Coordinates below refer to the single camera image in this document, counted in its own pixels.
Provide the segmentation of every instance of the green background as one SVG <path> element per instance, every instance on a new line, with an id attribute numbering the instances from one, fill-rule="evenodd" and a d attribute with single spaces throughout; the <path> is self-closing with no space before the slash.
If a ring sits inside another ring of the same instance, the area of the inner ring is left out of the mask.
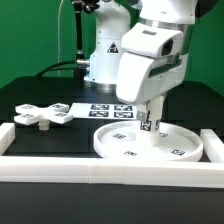
<path id="1" fill-rule="evenodd" d="M 20 76 L 35 75 L 58 61 L 58 9 L 61 0 L 1 0 L 0 87 Z M 138 12 L 132 13 L 132 25 Z M 224 96 L 224 1 L 197 19 L 186 80 L 207 84 Z M 74 11 L 65 0 L 60 22 L 60 59 L 75 59 Z M 94 15 L 83 14 L 83 44 L 88 57 L 95 47 Z M 62 72 L 62 76 L 71 75 Z"/>

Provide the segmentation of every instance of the warning label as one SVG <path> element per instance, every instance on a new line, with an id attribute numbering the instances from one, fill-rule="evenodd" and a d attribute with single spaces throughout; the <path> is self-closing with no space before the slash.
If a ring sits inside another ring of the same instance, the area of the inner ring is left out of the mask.
<path id="1" fill-rule="evenodd" d="M 119 53 L 116 44 L 113 42 L 107 53 Z"/>

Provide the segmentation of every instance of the white plate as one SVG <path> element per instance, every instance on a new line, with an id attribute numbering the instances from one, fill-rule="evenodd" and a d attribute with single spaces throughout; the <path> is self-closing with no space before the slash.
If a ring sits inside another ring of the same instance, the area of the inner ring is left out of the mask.
<path id="1" fill-rule="evenodd" d="M 138 121 L 122 121 L 99 128 L 94 134 L 94 149 L 107 159 L 147 161 L 199 161 L 203 143 L 185 128 L 161 123 L 157 147 L 149 147 L 147 138 L 138 138 Z"/>

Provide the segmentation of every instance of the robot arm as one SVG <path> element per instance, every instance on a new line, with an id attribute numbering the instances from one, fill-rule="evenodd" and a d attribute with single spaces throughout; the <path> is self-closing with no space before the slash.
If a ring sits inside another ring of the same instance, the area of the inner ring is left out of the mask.
<path id="1" fill-rule="evenodd" d="M 142 0 L 140 22 L 122 38 L 120 101 L 140 105 L 179 85 L 185 75 L 197 0 Z"/>
<path id="2" fill-rule="evenodd" d="M 142 0 L 126 0 L 126 2 L 133 8 L 142 9 Z"/>

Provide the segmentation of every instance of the white cross-shaped piece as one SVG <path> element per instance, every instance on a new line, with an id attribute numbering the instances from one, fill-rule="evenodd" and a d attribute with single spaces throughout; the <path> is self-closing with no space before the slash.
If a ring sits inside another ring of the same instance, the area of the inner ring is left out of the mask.
<path id="1" fill-rule="evenodd" d="M 39 122 L 40 130 L 48 130 L 50 121 L 64 124 L 73 119 L 73 116 L 66 113 L 69 106 L 56 103 L 46 108 L 39 108 L 30 104 L 17 106 L 16 112 L 20 115 L 14 117 L 14 121 L 24 125 L 31 125 Z"/>

